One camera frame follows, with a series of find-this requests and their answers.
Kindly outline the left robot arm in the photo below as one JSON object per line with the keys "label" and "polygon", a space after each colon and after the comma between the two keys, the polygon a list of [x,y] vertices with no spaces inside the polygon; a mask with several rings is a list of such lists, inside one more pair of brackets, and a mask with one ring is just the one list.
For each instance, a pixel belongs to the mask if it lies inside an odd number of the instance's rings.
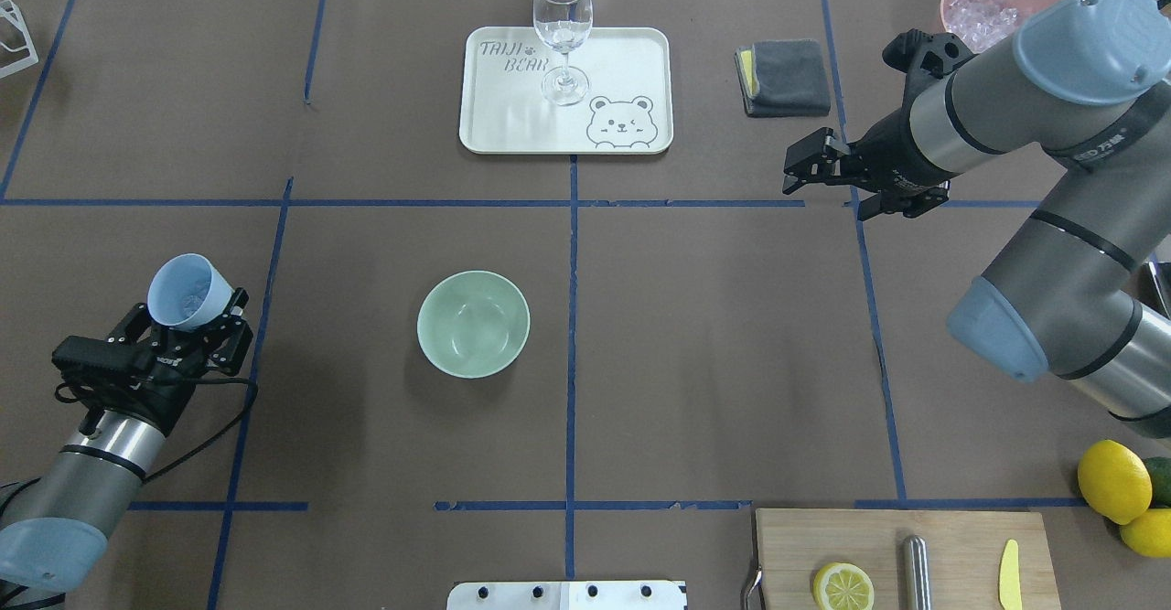
{"label": "left robot arm", "polygon": [[83,584],[142,486],[163,475],[155,460],[196,390],[240,382],[248,300],[231,290],[189,331],[138,303],[105,337],[55,348],[55,397],[85,414],[43,477],[4,486],[5,609],[59,609]]}

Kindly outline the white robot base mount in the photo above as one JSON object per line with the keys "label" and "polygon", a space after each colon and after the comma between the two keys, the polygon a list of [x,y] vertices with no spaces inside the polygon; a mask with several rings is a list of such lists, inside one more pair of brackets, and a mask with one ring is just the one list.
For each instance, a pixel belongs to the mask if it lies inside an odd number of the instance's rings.
{"label": "white robot base mount", "polygon": [[447,609],[687,609],[684,582],[594,580],[465,582],[453,587]]}

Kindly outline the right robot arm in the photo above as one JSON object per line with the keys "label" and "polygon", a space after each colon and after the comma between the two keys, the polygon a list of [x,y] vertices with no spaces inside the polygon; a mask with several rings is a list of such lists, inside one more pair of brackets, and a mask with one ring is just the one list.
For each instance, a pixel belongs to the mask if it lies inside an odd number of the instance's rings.
{"label": "right robot arm", "polygon": [[1061,0],[986,52],[911,29],[883,52],[902,104],[848,143],[790,144],[785,194],[865,190],[858,219],[920,217],[950,181],[1029,144],[1063,176],[949,315],[1014,381],[1054,373],[1167,444],[1167,317],[1124,292],[1167,239],[1167,18],[1155,0]]}

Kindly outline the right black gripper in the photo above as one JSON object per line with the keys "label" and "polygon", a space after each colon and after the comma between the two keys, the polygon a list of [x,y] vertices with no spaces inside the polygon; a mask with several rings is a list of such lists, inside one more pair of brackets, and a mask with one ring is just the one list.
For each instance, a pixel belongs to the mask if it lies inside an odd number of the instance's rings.
{"label": "right black gripper", "polygon": [[961,173],[943,144],[974,144],[971,110],[957,92],[974,53],[950,32],[911,29],[882,53],[904,73],[902,102],[856,142],[817,128],[787,148],[782,194],[814,185],[864,189],[857,217],[900,213],[916,218],[949,200],[949,181]]}

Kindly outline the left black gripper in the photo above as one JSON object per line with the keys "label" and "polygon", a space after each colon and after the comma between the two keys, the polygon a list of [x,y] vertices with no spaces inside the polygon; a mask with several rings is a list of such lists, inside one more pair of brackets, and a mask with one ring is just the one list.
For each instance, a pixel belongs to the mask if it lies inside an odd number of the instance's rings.
{"label": "left black gripper", "polygon": [[248,301],[237,286],[217,317],[194,333],[155,323],[148,304],[137,303],[104,338],[67,337],[52,355],[66,400],[128,414],[171,436],[197,390],[245,384],[239,372],[252,348]]}

